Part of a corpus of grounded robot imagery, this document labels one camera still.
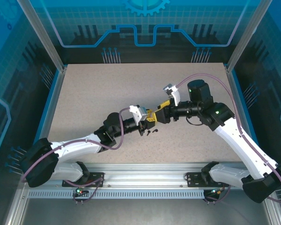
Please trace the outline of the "aluminium and blue rail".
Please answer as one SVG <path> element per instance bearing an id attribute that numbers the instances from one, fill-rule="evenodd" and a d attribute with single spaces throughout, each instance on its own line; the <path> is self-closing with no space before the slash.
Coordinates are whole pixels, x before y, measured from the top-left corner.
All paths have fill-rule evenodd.
<path id="1" fill-rule="evenodd" d="M 33 141 L 34 143 L 40 138 L 48 137 L 49 135 L 65 74 L 65 70 L 63 72 L 57 71 L 53 78 L 37 133 Z M 29 189 L 30 188 L 27 183 L 23 183 L 21 181 L 18 183 L 7 218 L 3 225 L 22 224 L 22 220 L 25 217 L 25 208 L 29 202 Z"/>
<path id="2" fill-rule="evenodd" d="M 227 72 L 227 77 L 230 84 L 231 92 L 233 94 L 237 106 L 237 111 L 242 123 L 242 127 L 248 133 L 248 135 L 256 143 L 258 143 L 235 71 L 232 70 L 231 72 Z M 265 208 L 269 225 L 281 225 L 281 204 L 278 202 L 273 202 L 269 199 L 265 199 L 262 204 Z"/>

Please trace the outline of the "aluminium right frame post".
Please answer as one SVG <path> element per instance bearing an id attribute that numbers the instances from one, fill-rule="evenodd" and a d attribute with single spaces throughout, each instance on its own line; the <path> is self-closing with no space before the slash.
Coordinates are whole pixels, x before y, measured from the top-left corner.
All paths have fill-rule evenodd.
<path id="1" fill-rule="evenodd" d="M 267 12 L 269 6 L 271 5 L 273 0 L 260 0 L 256 10 L 254 11 L 250 21 L 244 33 L 242 34 L 238 44 L 236 45 L 227 65 L 226 72 L 227 74 L 231 74 L 238 60 L 240 59 L 242 53 L 244 52 L 246 46 L 248 45 L 251 37 L 256 32 L 257 27 L 259 26 L 261 20 L 263 19 L 265 13 Z"/>

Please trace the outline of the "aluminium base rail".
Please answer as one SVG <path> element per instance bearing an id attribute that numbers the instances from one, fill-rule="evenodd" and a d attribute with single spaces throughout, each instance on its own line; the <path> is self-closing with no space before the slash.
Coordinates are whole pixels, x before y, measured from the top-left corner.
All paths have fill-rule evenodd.
<path id="1" fill-rule="evenodd" d="M 197 185 L 188 187 L 185 175 L 187 173 L 200 173 L 204 164 L 85 164 L 88 171 L 92 173 L 104 173 L 103 185 L 101 187 L 114 188 L 213 188 Z M 220 164 L 218 171 L 211 173 L 215 180 L 223 180 L 228 185 L 242 188 L 243 181 L 251 181 L 252 176 L 248 170 L 238 165 L 231 167 L 227 164 Z"/>

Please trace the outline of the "aluminium and blue left side rail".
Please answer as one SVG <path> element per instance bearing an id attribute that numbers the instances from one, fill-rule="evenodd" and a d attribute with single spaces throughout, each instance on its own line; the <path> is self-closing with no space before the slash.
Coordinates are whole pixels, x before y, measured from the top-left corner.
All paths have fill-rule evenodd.
<path id="1" fill-rule="evenodd" d="M 57 71 L 53 78 L 37 133 L 33 141 L 34 143 L 40 138 L 48 137 L 49 135 L 65 74 L 65 70 L 63 72 Z M 27 183 L 23 183 L 21 181 L 18 183 L 7 218 L 3 225 L 22 224 L 22 220 L 25 217 L 25 208 L 29 202 L 29 189 L 30 188 Z"/>

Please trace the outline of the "right connector with green light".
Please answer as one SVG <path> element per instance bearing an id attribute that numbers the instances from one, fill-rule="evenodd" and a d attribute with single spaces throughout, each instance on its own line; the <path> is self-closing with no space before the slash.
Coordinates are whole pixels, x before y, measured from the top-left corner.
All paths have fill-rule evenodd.
<path id="1" fill-rule="evenodd" d="M 213 189 L 213 190 L 205 190 L 204 191 L 204 196 L 214 196 L 214 195 L 220 195 L 225 188 L 218 188 L 218 189 Z"/>

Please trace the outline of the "aluminium frame post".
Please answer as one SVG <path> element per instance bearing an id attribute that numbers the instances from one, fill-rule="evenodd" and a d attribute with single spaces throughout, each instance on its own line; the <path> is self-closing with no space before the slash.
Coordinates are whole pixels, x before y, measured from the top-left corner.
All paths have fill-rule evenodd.
<path id="1" fill-rule="evenodd" d="M 56 69 L 59 72 L 64 72 L 64 64 L 61 58 L 58 55 L 48 33 L 45 30 L 41 20 L 39 19 L 35 9 L 33 8 L 31 2 L 29 0 L 17 0 L 18 4 L 20 5 L 21 9 L 23 10 L 25 16 L 27 17 L 28 21 L 30 22 L 33 30 L 37 34 L 39 40 L 41 41 L 42 45 L 44 46 L 46 52 L 48 53 L 49 57 L 51 58 L 52 62 L 54 63 Z"/>
<path id="2" fill-rule="evenodd" d="M 242 53 L 244 52 L 246 46 L 248 45 L 251 37 L 256 32 L 257 27 L 259 26 L 261 20 L 263 19 L 265 13 L 267 12 L 269 6 L 271 5 L 273 0 L 260 0 L 256 10 L 254 11 L 250 21 L 244 33 L 242 34 L 238 44 L 236 45 L 227 65 L 226 72 L 227 74 L 231 74 L 238 60 L 240 59 Z"/>

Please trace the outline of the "aluminium and blue right side rail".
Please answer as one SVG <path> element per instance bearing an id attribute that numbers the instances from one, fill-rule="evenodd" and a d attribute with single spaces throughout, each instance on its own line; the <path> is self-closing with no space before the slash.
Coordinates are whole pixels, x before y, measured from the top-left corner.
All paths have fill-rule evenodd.
<path id="1" fill-rule="evenodd" d="M 248 135 L 256 143 L 258 143 L 235 71 L 232 70 L 231 72 L 227 72 L 227 77 L 230 84 L 231 92 L 233 94 L 237 106 L 237 111 L 242 123 L 242 127 L 248 133 Z M 265 199 L 262 204 L 265 208 L 269 225 L 281 225 L 281 204 L 278 202 L 273 202 L 269 199 Z"/>

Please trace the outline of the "aluminium left frame post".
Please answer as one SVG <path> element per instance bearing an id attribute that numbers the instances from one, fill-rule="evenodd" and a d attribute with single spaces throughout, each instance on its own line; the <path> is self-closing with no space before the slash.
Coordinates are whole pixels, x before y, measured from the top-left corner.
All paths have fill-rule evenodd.
<path id="1" fill-rule="evenodd" d="M 31 2 L 29 0 L 17 0 L 18 4 L 20 5 L 21 9 L 23 10 L 25 16 L 27 17 L 28 21 L 30 22 L 33 30 L 37 34 L 39 40 L 41 41 L 42 45 L 44 46 L 46 52 L 48 53 L 49 57 L 51 58 L 52 62 L 54 63 L 56 69 L 59 72 L 64 72 L 64 64 L 61 58 L 58 55 L 48 33 L 45 30 L 41 20 L 39 19 L 35 9 L 33 8 Z"/>

